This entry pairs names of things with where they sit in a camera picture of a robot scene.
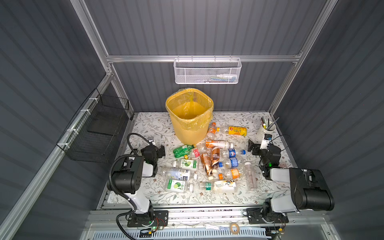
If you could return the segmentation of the orange label clear bottle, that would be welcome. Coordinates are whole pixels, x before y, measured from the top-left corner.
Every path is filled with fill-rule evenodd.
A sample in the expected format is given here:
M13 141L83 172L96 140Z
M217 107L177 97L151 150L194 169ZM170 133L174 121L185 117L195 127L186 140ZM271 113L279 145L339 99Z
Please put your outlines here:
M222 170L218 176L220 180L238 180L246 175L246 170L243 167Z

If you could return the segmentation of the blue label water bottle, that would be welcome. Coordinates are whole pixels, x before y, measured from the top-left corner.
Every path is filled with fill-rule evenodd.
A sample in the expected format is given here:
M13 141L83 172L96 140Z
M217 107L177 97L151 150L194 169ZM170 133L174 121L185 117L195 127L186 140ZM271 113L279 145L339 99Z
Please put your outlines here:
M232 169L237 168L244 163L244 160L240 157L228 158L219 162L220 168Z

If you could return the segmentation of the brown coffee bottle right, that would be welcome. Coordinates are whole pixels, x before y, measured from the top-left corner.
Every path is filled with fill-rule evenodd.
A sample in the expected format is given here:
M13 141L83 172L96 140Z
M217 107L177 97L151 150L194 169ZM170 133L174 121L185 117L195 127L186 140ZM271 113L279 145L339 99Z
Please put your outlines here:
M212 173L215 174L218 172L219 162L220 162L220 148L214 147L211 150L211 164L212 164Z

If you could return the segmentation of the red label clear bottle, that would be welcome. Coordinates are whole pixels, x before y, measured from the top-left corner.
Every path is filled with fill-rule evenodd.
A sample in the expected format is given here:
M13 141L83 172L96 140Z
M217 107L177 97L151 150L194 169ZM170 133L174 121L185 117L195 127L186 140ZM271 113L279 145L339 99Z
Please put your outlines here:
M208 149L205 146L195 147L188 154L184 155L184 159L186 159L186 160L197 159L202 154L206 153L207 151L208 151Z

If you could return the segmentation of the green lime label bottle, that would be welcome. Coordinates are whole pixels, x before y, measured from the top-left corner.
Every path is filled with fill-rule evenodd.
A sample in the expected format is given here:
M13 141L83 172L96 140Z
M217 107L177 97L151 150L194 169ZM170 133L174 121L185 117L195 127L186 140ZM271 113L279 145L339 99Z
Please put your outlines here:
M173 162L173 167L189 171L197 171L199 164L197 160L179 159Z
M194 185L187 181L167 179L165 181L165 190L174 193L192 193Z

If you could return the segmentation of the yellow label bottle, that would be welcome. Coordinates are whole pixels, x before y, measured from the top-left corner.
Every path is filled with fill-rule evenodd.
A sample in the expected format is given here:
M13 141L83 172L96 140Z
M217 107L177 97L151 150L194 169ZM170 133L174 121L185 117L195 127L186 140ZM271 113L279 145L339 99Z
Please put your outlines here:
M243 137L246 137L248 133L247 128L237 126L222 126L217 128L217 131L226 135L236 135Z

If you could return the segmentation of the brown coffee bottle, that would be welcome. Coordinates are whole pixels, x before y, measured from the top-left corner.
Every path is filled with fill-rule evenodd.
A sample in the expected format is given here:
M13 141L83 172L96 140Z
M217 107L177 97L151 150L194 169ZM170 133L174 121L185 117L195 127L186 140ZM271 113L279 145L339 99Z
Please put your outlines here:
M208 180L212 181L214 179L214 176L213 176L213 173L212 173L212 163L211 163L210 157L208 156L207 153L202 153L200 155L200 158L201 158L204 170L205 170L205 172L206 172L206 174L208 176Z
M214 147L211 150L211 164L212 164L212 173L215 174L218 172L219 162L220 162L220 148Z

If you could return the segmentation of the clear tall bottle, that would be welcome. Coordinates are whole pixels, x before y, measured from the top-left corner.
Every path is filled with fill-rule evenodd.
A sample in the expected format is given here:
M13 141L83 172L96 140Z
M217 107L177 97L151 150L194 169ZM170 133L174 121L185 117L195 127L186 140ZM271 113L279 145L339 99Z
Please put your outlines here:
M249 191L255 191L258 187L256 171L251 162L245 162L246 180Z

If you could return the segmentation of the green plastic bottle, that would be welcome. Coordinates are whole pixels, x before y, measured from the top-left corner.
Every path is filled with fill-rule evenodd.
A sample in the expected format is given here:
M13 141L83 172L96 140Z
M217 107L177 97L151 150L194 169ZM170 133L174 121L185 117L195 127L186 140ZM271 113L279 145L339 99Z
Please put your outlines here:
M182 158L185 155L188 155L194 147L195 147L194 145L183 145L181 147L178 147L173 150L174 157Z

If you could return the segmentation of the clear grey label bottle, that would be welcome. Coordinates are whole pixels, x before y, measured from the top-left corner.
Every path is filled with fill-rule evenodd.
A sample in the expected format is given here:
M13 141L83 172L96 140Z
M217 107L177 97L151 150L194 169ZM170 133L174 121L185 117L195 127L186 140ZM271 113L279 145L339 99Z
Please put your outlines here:
M170 167L160 167L158 170L158 173L165 178L170 178L170 179L180 180L180 181L196 180L198 176L196 172L193 172L190 170L170 168Z

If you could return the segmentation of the floral table mat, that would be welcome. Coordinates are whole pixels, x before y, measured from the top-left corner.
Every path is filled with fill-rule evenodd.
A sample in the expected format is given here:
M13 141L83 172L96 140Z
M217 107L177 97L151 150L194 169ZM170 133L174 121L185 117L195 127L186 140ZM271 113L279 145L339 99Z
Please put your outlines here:
M247 136L229 136L217 134L218 140L226 140L234 144L235 148L246 149L248 140L256 141L260 136L258 133L262 118L270 120L269 113L252 112L215 112L213 121L218 126L239 126L248 130ZM166 150L165 157L159 160L160 166L171 166L175 160L173 150L182 145L176 137L171 119L168 113L139 113L133 126L134 133L138 133L146 138L153 137L156 145L164 145ZM259 157L247 153L244 160L251 162L255 170L257 188L250 190L246 179L237 181L238 189L235 193L215 193L201 190L200 182L207 181L208 177L202 166L199 166L197 178L192 180L194 191L175 193L166 191L165 176L156 176L154 178L144 178L141 183L146 197L156 206L173 205L254 205L261 204L266 198L282 197L290 193L289 185L276 184L266 180L259 169Z

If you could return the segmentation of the roll of tape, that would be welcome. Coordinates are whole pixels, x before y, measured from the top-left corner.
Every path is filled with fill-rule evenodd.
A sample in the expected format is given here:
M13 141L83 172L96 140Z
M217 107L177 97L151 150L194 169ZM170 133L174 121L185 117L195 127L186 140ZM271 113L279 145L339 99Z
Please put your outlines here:
M230 223L229 230L233 235L238 235L240 233L240 227L237 223Z

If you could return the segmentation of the white cream label bottle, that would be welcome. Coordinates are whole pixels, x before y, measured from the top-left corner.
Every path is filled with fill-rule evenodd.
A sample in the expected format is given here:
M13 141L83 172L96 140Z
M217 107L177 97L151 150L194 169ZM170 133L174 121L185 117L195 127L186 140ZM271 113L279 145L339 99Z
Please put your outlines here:
M201 191L211 191L215 193L234 193L237 191L237 183L233 180L220 180L214 182L200 182Z

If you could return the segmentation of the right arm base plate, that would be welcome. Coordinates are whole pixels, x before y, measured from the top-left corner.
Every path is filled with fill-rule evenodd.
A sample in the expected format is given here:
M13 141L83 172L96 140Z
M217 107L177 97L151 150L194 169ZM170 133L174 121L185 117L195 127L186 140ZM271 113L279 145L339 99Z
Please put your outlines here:
M272 210L263 208L246 209L246 217L250 224L287 224L289 219L282 213L275 213Z

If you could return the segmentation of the small orange soda bottle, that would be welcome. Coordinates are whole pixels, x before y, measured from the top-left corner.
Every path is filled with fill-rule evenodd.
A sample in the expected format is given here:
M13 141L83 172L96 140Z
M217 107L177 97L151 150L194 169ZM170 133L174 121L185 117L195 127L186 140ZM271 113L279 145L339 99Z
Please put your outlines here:
M212 122L208 128L207 138L210 140L213 140L216 136L216 132L217 132L217 125L215 122Z

